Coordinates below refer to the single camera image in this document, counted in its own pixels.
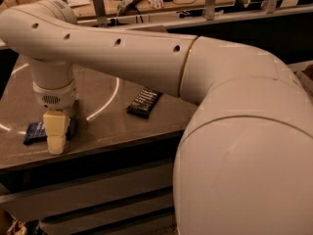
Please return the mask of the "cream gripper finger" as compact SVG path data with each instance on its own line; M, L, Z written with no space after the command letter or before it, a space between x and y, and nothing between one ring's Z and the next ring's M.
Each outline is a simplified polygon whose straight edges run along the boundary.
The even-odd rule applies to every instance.
M65 136L69 118L61 111L47 111L43 116L45 131L48 136Z
M65 148L66 138L64 136L53 136L47 137L48 151L52 155L60 155Z

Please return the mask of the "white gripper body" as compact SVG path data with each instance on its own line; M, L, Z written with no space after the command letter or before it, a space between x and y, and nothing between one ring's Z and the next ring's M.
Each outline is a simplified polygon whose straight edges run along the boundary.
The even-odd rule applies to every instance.
M57 88L46 89L38 86L36 83L32 85L37 102L49 110L63 110L70 108L77 97L75 82Z

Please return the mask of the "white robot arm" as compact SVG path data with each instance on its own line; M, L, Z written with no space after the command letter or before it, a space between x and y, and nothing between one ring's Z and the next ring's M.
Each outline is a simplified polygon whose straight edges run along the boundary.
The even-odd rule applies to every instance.
M2 40L62 82L81 65L196 106L176 154L179 235L313 235L313 104L259 48L194 35L81 26L46 0L5 10Z

